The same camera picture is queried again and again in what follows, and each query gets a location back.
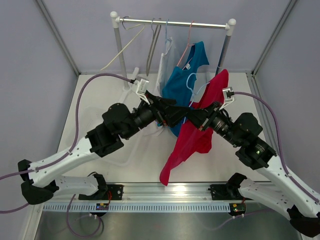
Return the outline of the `red t shirt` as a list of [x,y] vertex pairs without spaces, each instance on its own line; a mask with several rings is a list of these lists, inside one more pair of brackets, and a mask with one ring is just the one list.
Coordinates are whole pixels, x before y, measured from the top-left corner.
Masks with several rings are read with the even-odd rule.
[[[200,101],[192,103],[191,107],[203,109],[214,102],[223,103],[223,89],[227,88],[228,84],[229,72],[224,69],[210,80]],[[211,128],[200,131],[189,120],[182,124],[174,149],[160,172],[159,181],[167,186],[172,169],[185,162],[195,152],[208,153],[212,148],[213,132]]]

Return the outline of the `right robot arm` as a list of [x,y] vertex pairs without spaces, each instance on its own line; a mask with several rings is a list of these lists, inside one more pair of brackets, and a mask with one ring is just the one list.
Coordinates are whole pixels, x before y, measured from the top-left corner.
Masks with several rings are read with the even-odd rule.
[[211,128],[238,148],[236,156],[247,167],[271,181],[281,193],[258,186],[248,177],[235,174],[226,186],[232,199],[241,195],[260,202],[283,215],[301,234],[314,238],[320,234],[320,194],[308,186],[281,160],[276,151],[259,137],[263,128],[250,112],[232,121],[220,103],[192,109],[188,120],[199,130]]

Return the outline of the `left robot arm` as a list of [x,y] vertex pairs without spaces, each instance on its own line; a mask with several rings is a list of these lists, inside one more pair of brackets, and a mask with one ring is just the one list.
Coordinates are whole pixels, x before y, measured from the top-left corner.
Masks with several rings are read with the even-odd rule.
[[115,103],[102,114],[103,122],[87,132],[85,137],[70,149],[46,159],[31,162],[21,160],[21,192],[30,205],[38,205],[56,196],[78,195],[80,200],[101,200],[107,195],[108,185],[103,175],[94,173],[87,177],[64,174],[82,164],[103,158],[124,146],[128,140],[154,121],[174,127],[191,111],[188,106],[178,106],[174,99],[146,94],[133,111],[123,103]]

